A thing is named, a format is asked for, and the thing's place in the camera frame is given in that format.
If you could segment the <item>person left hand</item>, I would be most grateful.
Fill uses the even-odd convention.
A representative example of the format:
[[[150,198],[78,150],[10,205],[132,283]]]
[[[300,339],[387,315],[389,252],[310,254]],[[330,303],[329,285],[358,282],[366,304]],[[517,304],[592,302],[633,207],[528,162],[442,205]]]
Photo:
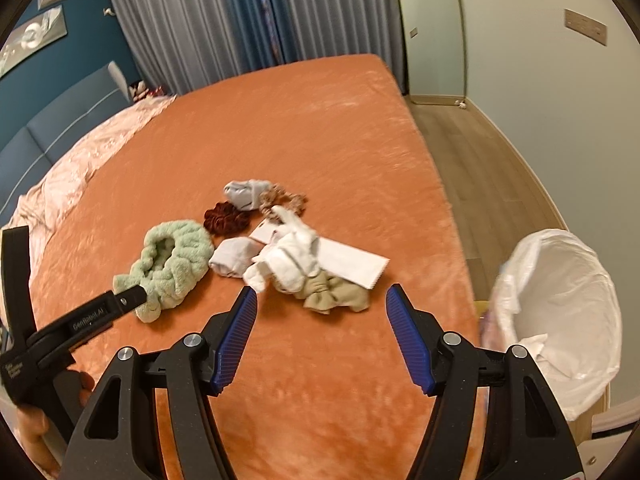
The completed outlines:
[[[61,466],[43,440],[50,429],[49,419],[40,408],[28,405],[19,406],[16,414],[16,435],[26,455],[49,478],[58,478]]]

